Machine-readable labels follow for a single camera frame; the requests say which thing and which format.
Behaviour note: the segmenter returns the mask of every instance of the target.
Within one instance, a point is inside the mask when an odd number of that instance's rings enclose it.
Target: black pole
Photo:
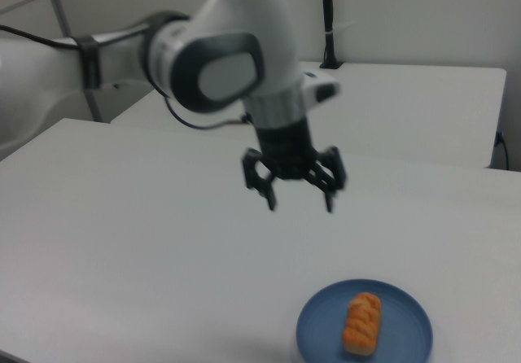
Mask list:
[[[335,39],[333,37],[333,0],[322,0],[324,7],[324,27],[326,32],[326,51],[324,53],[324,63],[320,68],[339,68],[343,62],[339,62],[335,57]]]

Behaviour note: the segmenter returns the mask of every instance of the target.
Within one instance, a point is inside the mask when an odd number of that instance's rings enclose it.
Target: white table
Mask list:
[[[318,63],[302,63],[318,68]],[[497,68],[451,68],[345,63],[327,71],[343,93],[309,120],[316,147],[331,144],[361,155],[483,168],[489,166],[506,72]],[[202,117],[179,104],[182,116],[208,124],[242,112],[237,103]],[[152,92],[112,121],[148,129],[193,133],[177,123]],[[219,129],[208,136],[255,141],[250,129]]]
[[[0,350],[31,363],[296,362],[309,297],[376,278],[431,363],[519,362],[521,176],[344,154],[325,212],[243,185],[247,142],[63,120],[0,163]]]

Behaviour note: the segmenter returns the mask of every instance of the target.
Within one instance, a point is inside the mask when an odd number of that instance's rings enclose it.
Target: cable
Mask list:
[[[505,161],[506,161],[506,170],[510,170],[510,161],[508,158],[508,149],[506,148],[506,142],[503,140],[503,148],[505,149]]]
[[[33,42],[36,42],[36,43],[43,44],[45,46],[61,48],[63,50],[78,50],[78,46],[76,46],[74,44],[55,42],[54,40],[45,39],[44,37],[32,35],[31,33],[20,31],[19,29],[11,28],[6,25],[0,25],[0,31],[4,31],[7,33],[12,33],[13,35],[25,37],[26,39],[32,40]]]
[[[107,40],[105,42],[100,42],[99,46],[105,47],[105,46],[109,46],[113,43],[117,43],[117,42],[121,42],[126,39],[130,39],[131,37],[135,37],[137,35],[145,33],[146,30],[147,30],[147,28],[139,29],[137,31],[128,33],[126,35],[115,37],[115,38],[113,38],[111,40]],[[43,44],[43,45],[49,46],[49,47],[60,48],[63,50],[76,50],[76,51],[79,50],[79,47],[75,44],[55,42],[54,40],[45,39],[44,37],[32,35],[31,33],[20,31],[19,29],[8,27],[6,25],[0,25],[0,31],[12,33],[13,35],[16,35],[16,36],[25,37],[26,39],[32,40],[33,42],[40,43],[40,44]]]
[[[249,116],[244,115],[240,119],[224,120],[224,121],[221,121],[214,125],[193,125],[192,123],[189,123],[186,120],[184,120],[173,110],[172,105],[170,104],[169,98],[167,96],[163,96],[163,97],[164,97],[164,103],[166,104],[166,107],[169,109],[172,116],[175,117],[179,123],[181,123],[182,125],[185,125],[186,127],[191,128],[191,129],[200,129],[203,131],[208,131],[210,129],[220,129],[226,125],[249,125],[250,124]]]
[[[496,139],[494,140],[494,147],[499,144],[503,145],[503,149],[505,150],[505,165],[506,170],[510,170],[510,159],[508,156],[508,148],[506,147],[505,138],[503,137],[503,132],[496,132]]]

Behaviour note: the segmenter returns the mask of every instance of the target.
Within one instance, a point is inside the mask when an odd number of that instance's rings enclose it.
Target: robotic arm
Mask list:
[[[322,153],[313,148],[306,111],[338,94],[339,83],[325,73],[304,73],[295,41],[286,0],[207,0],[191,20],[164,12],[124,32],[57,41],[74,46],[79,55],[59,47],[2,43],[0,79],[3,69],[19,68],[40,87],[41,68],[58,68],[51,88],[56,98],[72,90],[147,80],[193,112],[215,112],[242,99],[260,145],[260,151],[248,149],[243,157],[247,188],[257,190],[274,210],[273,181],[304,179],[324,193],[331,212],[347,175],[336,147]],[[29,68],[8,54],[6,47],[19,50],[20,44],[30,47],[39,63],[32,60]],[[0,100],[5,97],[0,88]],[[269,170],[267,177],[257,173],[259,163]]]

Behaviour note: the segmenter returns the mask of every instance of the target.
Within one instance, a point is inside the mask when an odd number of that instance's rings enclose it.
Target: blue plate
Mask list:
[[[350,300],[370,292],[382,302],[376,351],[371,356],[345,352],[341,335]],[[432,350],[429,317],[406,292],[384,282],[346,280],[320,290],[302,309],[296,342],[307,363],[426,363]]]

